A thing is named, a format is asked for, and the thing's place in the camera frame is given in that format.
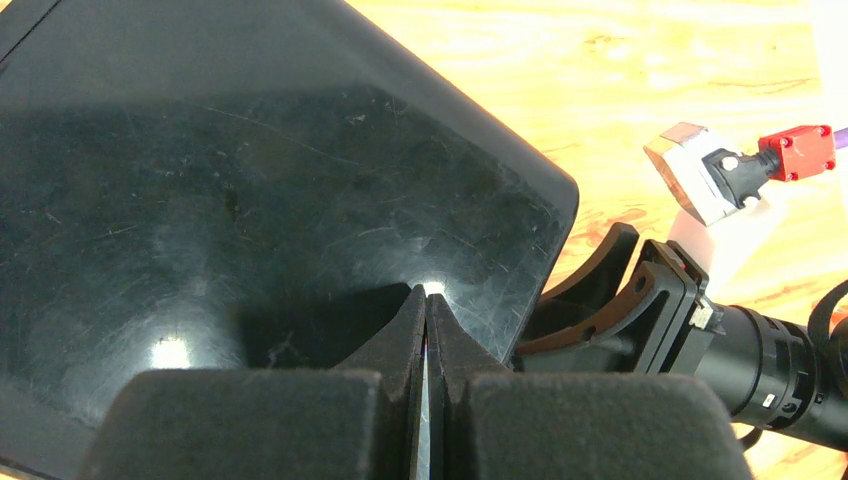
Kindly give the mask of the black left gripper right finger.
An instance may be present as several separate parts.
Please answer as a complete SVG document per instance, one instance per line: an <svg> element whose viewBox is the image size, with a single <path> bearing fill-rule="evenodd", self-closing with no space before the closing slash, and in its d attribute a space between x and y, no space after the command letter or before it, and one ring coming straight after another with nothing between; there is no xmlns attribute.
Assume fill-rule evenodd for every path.
<svg viewBox="0 0 848 480"><path fill-rule="evenodd" d="M686 376L516 373L427 300L434 479L748 479L727 411Z"/></svg>

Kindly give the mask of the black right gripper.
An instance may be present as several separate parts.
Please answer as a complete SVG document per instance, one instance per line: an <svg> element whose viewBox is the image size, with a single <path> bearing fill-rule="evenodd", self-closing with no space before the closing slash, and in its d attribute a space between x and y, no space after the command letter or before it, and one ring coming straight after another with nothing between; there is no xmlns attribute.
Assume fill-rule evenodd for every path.
<svg viewBox="0 0 848 480"><path fill-rule="evenodd" d="M722 332L722 311L706 295L709 275L678 242L648 240L617 293L639 238L615 222L588 259L540 297L539 311L567 325L519 344L516 370L695 373ZM597 311L578 320L579 308Z"/></svg>

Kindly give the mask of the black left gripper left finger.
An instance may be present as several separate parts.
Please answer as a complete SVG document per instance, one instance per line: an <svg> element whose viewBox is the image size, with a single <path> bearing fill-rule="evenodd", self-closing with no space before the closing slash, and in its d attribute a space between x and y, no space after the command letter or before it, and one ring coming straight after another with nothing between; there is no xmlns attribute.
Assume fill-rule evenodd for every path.
<svg viewBox="0 0 848 480"><path fill-rule="evenodd" d="M331 369L150 370L118 394L82 479L411 479L426 292Z"/></svg>

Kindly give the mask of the black drawer organizer box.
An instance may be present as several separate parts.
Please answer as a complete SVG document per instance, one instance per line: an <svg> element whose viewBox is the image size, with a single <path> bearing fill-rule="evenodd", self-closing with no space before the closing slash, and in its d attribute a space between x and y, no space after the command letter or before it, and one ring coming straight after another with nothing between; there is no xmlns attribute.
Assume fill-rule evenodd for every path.
<svg viewBox="0 0 848 480"><path fill-rule="evenodd" d="M505 358L575 181L342 1L1 12L1 466L151 369L329 367L408 287Z"/></svg>

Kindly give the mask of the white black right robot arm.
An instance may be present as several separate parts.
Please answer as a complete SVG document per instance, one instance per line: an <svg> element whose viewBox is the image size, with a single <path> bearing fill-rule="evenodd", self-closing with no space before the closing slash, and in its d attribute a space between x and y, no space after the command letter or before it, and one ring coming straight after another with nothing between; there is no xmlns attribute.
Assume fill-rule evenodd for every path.
<svg viewBox="0 0 848 480"><path fill-rule="evenodd" d="M512 354L521 372L675 374L705 382L731 418L847 447L847 332L713 302L705 270L675 241L617 223L544 294Z"/></svg>

